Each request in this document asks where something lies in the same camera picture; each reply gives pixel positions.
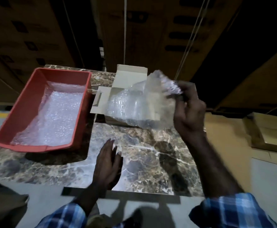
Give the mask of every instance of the person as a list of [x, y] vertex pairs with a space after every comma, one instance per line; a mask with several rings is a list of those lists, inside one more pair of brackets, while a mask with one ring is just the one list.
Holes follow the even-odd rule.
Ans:
[[[183, 94], [176, 98], [174, 127], [194, 158], [205, 195], [190, 212], [190, 219], [199, 227], [277, 228], [254, 196], [244, 192], [207, 140], [203, 130], [206, 105], [198, 98], [195, 85], [182, 81], [178, 85]], [[101, 148], [91, 185], [71, 203], [43, 218], [36, 228], [86, 226], [97, 199], [112, 189], [120, 176], [122, 157], [120, 152], [116, 154], [113, 142], [108, 140]], [[138, 226], [135, 221], [118, 226], [127, 225]]]

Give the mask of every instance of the gray floor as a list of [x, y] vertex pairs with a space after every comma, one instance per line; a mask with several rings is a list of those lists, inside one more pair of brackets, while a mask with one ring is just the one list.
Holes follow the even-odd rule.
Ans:
[[[257, 159], [252, 159], [251, 165], [252, 192], [260, 206], [277, 222], [277, 165]], [[61, 186], [5, 181], [0, 183], [19, 194], [30, 196], [28, 210], [18, 228], [36, 226], [44, 216], [73, 198], [61, 196]], [[201, 201], [200, 197], [109, 192], [106, 199], [99, 199], [97, 204], [100, 213], [110, 217], [113, 224], [128, 218], [136, 208], [143, 208], [144, 227], [180, 228], [197, 227], [191, 222], [188, 214]]]

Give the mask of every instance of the red plastic bin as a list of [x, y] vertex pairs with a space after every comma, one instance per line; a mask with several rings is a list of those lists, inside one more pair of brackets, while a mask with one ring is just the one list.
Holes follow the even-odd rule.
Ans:
[[[10, 114], [0, 128], [0, 147], [17, 152], [32, 153], [78, 148], [85, 130], [87, 107], [92, 94], [90, 79], [91, 72], [87, 71], [56, 70], [48, 68], [35, 69], [25, 88], [16, 100]], [[37, 116], [47, 81], [86, 86], [71, 142], [60, 146], [11, 145], [10, 143], [15, 135], [26, 129], [35, 116]]]

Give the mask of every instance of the blue plaid sleeve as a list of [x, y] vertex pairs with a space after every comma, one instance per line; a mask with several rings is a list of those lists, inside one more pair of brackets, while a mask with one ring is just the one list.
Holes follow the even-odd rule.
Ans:
[[207, 198], [189, 217], [199, 227], [277, 228], [250, 193]]
[[76, 203], [68, 203], [44, 217], [35, 228], [84, 228], [87, 217]]

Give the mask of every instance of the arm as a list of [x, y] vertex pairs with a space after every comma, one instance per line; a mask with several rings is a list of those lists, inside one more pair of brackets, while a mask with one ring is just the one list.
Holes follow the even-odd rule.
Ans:
[[121, 152], [116, 154], [112, 149], [114, 140], [108, 140], [100, 150], [96, 159], [93, 180], [80, 196], [71, 203], [62, 206], [52, 214], [44, 217], [36, 228], [84, 228], [87, 217], [99, 197], [106, 194], [107, 189], [112, 189], [121, 176], [123, 160]]
[[244, 192], [207, 140], [203, 131], [206, 105], [198, 99], [195, 85], [179, 82], [179, 86], [187, 101], [176, 99], [174, 126], [194, 158], [205, 197]]

